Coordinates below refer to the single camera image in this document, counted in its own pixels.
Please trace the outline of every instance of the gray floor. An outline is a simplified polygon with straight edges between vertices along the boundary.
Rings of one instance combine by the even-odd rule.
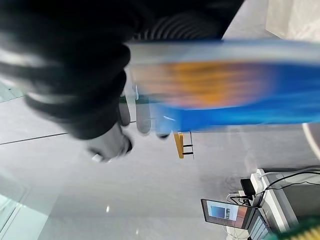
[[[267,3],[247,0],[225,38],[273,37],[264,30]],[[132,153],[97,164],[81,142],[56,135],[63,130],[35,116],[21,98],[0,104],[0,119],[0,144],[20,141],[0,145],[2,171],[19,185],[15,191],[0,186],[0,193],[14,199],[18,188],[26,189],[23,203],[49,215],[39,240],[225,239],[221,226],[204,222],[201,198],[224,201],[257,168],[320,163],[300,125],[194,133],[194,159],[183,160],[172,136],[141,136],[131,125]]]

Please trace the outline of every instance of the white cable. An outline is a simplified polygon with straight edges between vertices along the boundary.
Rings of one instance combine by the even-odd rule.
[[[228,201],[228,202],[231,203],[231,204],[234,204],[234,202],[231,202],[231,201],[228,199],[230,196],[234,196],[234,195],[239,195],[239,193],[237,193],[237,192],[229,192],[229,194],[228,194],[228,196],[226,196],[225,200]]]

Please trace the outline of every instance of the person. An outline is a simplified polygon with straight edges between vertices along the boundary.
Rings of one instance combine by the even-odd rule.
[[[127,41],[163,17],[208,4],[231,3],[232,19],[242,1],[1,0],[0,79],[72,136],[94,139],[118,120]],[[225,12],[217,13],[222,21]]]

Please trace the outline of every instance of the white desk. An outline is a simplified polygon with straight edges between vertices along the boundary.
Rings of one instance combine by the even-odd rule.
[[[278,174],[268,174],[265,175],[263,169],[257,169],[256,173],[251,175],[251,182],[255,189],[256,193],[262,192],[270,183],[276,181],[277,179],[283,178],[285,176],[292,175],[290,172],[279,172]],[[311,174],[300,174],[294,177],[287,178],[282,180],[272,186],[272,188],[281,188],[283,186],[287,186],[291,183],[302,183],[303,181],[308,181],[311,183],[320,184],[320,175],[311,175]],[[259,201],[259,196],[256,197],[252,201],[252,205],[257,205]],[[292,208],[291,202],[288,199],[284,190],[267,190],[264,194],[263,200],[261,202],[261,207],[264,209],[266,213],[266,218],[270,224],[272,229],[278,229],[280,231],[287,231],[290,227],[298,223],[297,216]]]

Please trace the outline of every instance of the computer screen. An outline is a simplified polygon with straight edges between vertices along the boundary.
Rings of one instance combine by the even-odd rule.
[[[257,210],[255,207],[241,206],[227,202],[201,199],[206,222],[234,228],[248,229]]]
[[[257,210],[248,228],[248,233],[252,240],[264,240],[271,233],[261,213]]]

